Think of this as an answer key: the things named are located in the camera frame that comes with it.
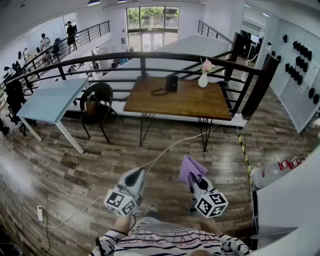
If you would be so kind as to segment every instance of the white cable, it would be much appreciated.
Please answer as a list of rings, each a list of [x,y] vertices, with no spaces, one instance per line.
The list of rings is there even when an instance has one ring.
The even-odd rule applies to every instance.
[[[219,125],[219,124],[213,125],[214,127],[208,129],[206,132],[209,132],[209,131],[211,132],[211,131],[213,131],[218,125]],[[173,148],[175,145],[179,144],[180,142],[194,139],[194,138],[196,138],[196,137],[201,136],[201,135],[204,134],[204,133],[205,133],[205,131],[204,131],[203,133],[200,133],[200,134],[196,135],[196,136],[192,136],[192,137],[180,139],[180,140],[176,141],[175,143],[171,144],[171,145],[170,145],[167,149],[165,149],[156,159],[154,159],[154,160],[152,160],[151,162],[148,162],[147,164],[145,164],[145,165],[142,166],[142,167],[145,167],[145,166],[147,166],[147,165],[149,165],[149,164],[152,163],[152,165],[149,167],[149,169],[148,169],[148,171],[146,172],[145,175],[147,175],[147,174],[150,172],[150,169],[152,168],[152,166],[154,166],[154,164],[156,163],[156,161],[157,161],[164,153],[166,153],[167,150]]]
[[[255,217],[255,212],[254,212],[254,199],[252,197],[251,184],[250,184],[250,195],[251,195],[251,204],[252,204],[253,219],[254,219],[254,223],[255,223],[255,230],[256,230],[256,234],[259,235],[258,226],[257,226],[257,220],[256,220],[256,217]]]
[[[86,209],[88,209],[90,206],[92,206],[96,201],[98,201],[100,198],[106,198],[105,196],[101,196],[101,197],[98,197],[92,204],[90,204],[89,206],[87,206],[83,211],[80,211],[80,212],[77,212],[77,213],[74,213],[70,218],[66,219],[65,221],[63,221],[60,225],[58,226],[48,226],[49,229],[57,229],[59,228],[62,224],[66,223],[67,221],[69,221],[73,216],[77,215],[77,214],[82,214]]]
[[[250,60],[247,60],[246,62],[245,62],[245,64],[248,66],[248,62],[252,62],[258,55],[265,55],[265,54],[267,54],[268,52],[266,51],[265,53],[258,53],[258,54],[256,54],[254,57],[253,57],[253,59],[250,59]]]
[[[238,135],[240,136],[240,133],[238,132],[238,126],[236,127],[236,132],[238,133]],[[250,186],[250,196],[251,196],[251,204],[252,204],[252,215],[253,215],[253,219],[254,219],[254,223],[255,223],[255,230],[256,230],[256,233],[257,235],[259,234],[258,232],[258,227],[257,227],[257,220],[256,220],[256,217],[255,217],[255,213],[254,213],[254,200],[253,200],[253,197],[252,197],[252,188],[251,188],[251,184],[249,184]]]
[[[218,125],[219,125],[219,124],[213,125],[214,127],[211,128],[211,129],[208,129],[206,132],[209,132],[209,131],[211,132],[211,131],[213,131]],[[151,170],[152,166],[156,163],[156,161],[157,161],[164,153],[166,153],[167,150],[173,148],[175,145],[177,145],[178,143],[180,143],[180,142],[182,142],[182,141],[191,140],[191,139],[193,139],[193,138],[196,138],[196,137],[201,136],[201,135],[204,134],[204,133],[205,133],[205,132],[200,133],[200,134],[198,134],[198,135],[196,135],[196,136],[192,136],[192,137],[180,139],[180,140],[176,141],[175,143],[171,144],[171,145],[170,145],[167,149],[165,149],[156,159],[154,159],[154,160],[152,160],[151,162],[148,162],[148,163],[146,163],[145,165],[141,166],[141,167],[145,167],[145,166],[153,163],[153,164],[150,166],[149,170],[147,171],[146,175],[149,173],[149,171]],[[92,206],[94,203],[96,203],[96,202],[97,202],[99,199],[101,199],[101,198],[106,198],[106,197],[105,197],[105,196],[98,197],[92,204],[90,204],[89,206],[87,206],[84,210],[82,210],[82,211],[80,211],[80,212],[74,213],[70,218],[66,219],[65,221],[63,221],[63,222],[62,222],[61,224],[59,224],[58,226],[48,226],[48,229],[57,229],[57,228],[59,228],[59,227],[62,226],[64,223],[66,223],[67,221],[71,220],[71,218],[72,218],[73,216],[75,216],[75,215],[77,215],[77,214],[82,214],[86,209],[88,209],[90,206]]]

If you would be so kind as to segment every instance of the black chair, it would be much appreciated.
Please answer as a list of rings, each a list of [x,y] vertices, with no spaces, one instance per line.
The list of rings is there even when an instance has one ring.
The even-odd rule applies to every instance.
[[[92,97],[94,98],[94,102],[96,102],[95,108],[94,108],[94,112],[92,111],[88,112],[85,109],[85,102],[87,101],[88,97],[92,93],[94,93],[94,95],[92,95],[90,99]],[[90,139],[90,135],[85,125],[99,125],[103,132],[104,137],[106,138],[106,141],[109,144],[111,144],[103,128],[103,122],[107,119],[107,117],[112,112],[114,112],[123,121],[123,119],[111,107],[113,97],[114,95],[113,95],[111,86],[104,82],[99,82],[90,86],[81,96],[80,109],[82,112],[82,125],[89,139]]]
[[[21,121],[21,119],[17,116],[17,113],[21,109],[21,103],[24,104],[27,101],[24,97],[21,83],[19,81],[12,82],[11,84],[9,84],[9,86],[7,86],[6,93],[8,95],[8,97],[6,98],[6,102],[9,105],[8,110],[10,111],[10,114],[6,115],[6,117],[9,117],[11,122],[17,125],[18,122]],[[26,119],[26,121],[29,124],[33,124],[34,126],[37,125],[36,121],[30,119]],[[25,137],[26,126],[24,123],[21,124],[19,130],[23,133],[23,136]]]

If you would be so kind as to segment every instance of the flower vase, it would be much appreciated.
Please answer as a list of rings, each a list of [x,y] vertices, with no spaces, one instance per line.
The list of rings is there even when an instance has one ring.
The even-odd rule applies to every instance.
[[[208,85],[207,72],[202,73],[201,77],[199,78],[198,84],[202,88],[207,87],[207,85]]]

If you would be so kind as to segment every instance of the light blue table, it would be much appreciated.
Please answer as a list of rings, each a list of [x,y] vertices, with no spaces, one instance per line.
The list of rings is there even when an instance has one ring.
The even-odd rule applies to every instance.
[[[48,89],[36,90],[21,107],[17,116],[20,117],[21,121],[40,142],[42,139],[27,123],[26,119],[55,124],[75,149],[83,154],[84,150],[61,123],[61,118],[66,113],[68,106],[79,96],[83,88],[89,87],[88,79],[56,81],[49,86],[50,88]]]

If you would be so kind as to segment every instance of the metal railing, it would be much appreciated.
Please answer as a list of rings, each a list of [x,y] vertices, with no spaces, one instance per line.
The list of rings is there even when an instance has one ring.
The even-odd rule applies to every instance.
[[[218,75],[214,73],[209,73],[209,77],[214,77],[214,78],[219,78],[225,81],[235,81],[244,84],[242,90],[235,90],[231,88],[225,88],[221,86],[222,92],[233,92],[239,94],[238,99],[229,99],[225,97],[225,101],[227,103],[234,103],[233,107],[229,107],[230,113],[232,116],[236,114],[238,111],[238,108],[240,104],[242,103],[242,100],[244,99],[244,96],[249,88],[249,85],[252,81],[252,78],[254,75],[258,76],[257,83],[255,84],[256,87],[261,87],[261,88],[268,88],[271,79],[274,75],[274,72],[276,71],[274,69],[277,68],[279,61],[277,59],[274,59],[273,57],[269,58],[266,65],[262,70],[259,69],[254,69],[250,68],[248,66],[244,66],[229,60],[223,60],[223,59],[218,59],[218,58],[212,58],[208,56],[201,56],[201,55],[193,55],[193,54],[177,54],[177,53],[170,53],[170,52],[117,52],[117,53],[109,53],[109,54],[99,54],[99,55],[94,55],[94,56],[86,56],[86,57],[81,57],[81,58],[75,58],[75,59],[70,59],[62,62],[57,62],[55,64],[52,64],[50,66],[45,66],[43,68],[37,69],[35,71],[32,71],[30,73],[23,74],[8,83],[13,83],[14,81],[19,81],[21,79],[28,79],[30,76],[37,75],[39,73],[43,73],[52,69],[58,69],[59,70],[59,75],[54,75],[50,77],[45,77],[45,78],[38,78],[34,80],[40,81],[40,80],[46,80],[46,79],[51,79],[51,78],[57,78],[61,77],[63,80],[66,80],[66,75],[63,68],[65,66],[69,65],[74,65],[74,64],[79,64],[79,63],[87,63],[87,62],[96,62],[96,61],[104,61],[104,60],[114,60],[114,59],[139,59],[140,60],[140,67],[119,67],[119,68],[106,68],[106,69],[91,69],[91,70],[84,70],[84,71],[76,71],[73,72],[72,74],[90,74],[90,73],[98,73],[98,72],[118,72],[118,71],[140,71],[140,75],[142,77],[147,76],[147,72],[168,72],[171,73],[171,75],[178,74],[178,73],[184,73],[184,74],[189,74],[189,75],[198,75],[200,76],[202,73],[200,71],[192,71],[192,70],[176,70],[176,69],[169,69],[169,68],[150,68],[146,67],[146,59],[166,59],[166,60],[179,60],[179,61],[186,61],[186,62],[195,62],[199,63],[199,60],[202,60],[203,62],[206,60],[206,58],[211,61],[212,64],[216,66],[221,66],[224,69],[226,69],[226,74],[230,75]],[[242,81],[239,78],[232,77],[232,71],[233,70],[239,70],[248,73],[247,79],[245,81]],[[93,83],[99,83],[99,82],[105,82],[105,83],[123,83],[123,82],[135,82],[136,79],[100,79],[100,80],[89,80],[90,84]],[[123,93],[129,93],[131,90],[130,89],[114,89],[114,92],[123,92]],[[119,101],[119,102],[125,102],[126,97],[124,98],[115,98],[113,99],[114,101]],[[256,103],[257,97],[253,97],[253,103]],[[249,108],[248,113],[254,112],[255,109]]]
[[[34,71],[45,68],[47,66],[59,63],[63,58],[69,54],[69,45],[68,39],[74,38],[74,44],[71,43],[71,51],[77,50],[78,47],[81,47],[87,43],[90,43],[97,37],[110,32],[109,20],[102,22],[100,24],[88,27],[84,30],[77,31],[74,35],[70,35],[65,39],[62,39],[57,42],[51,42],[53,45],[50,46],[45,51],[39,53],[35,58],[30,60],[26,65],[21,67],[21,70],[18,72],[18,76],[26,73],[34,73]],[[33,92],[33,82],[41,79],[41,76],[45,73],[37,72],[34,75],[24,77],[24,82],[22,82],[22,88],[24,91],[30,90]]]
[[[232,44],[232,40],[201,20],[199,20],[198,24],[198,33],[205,37],[222,39]]]

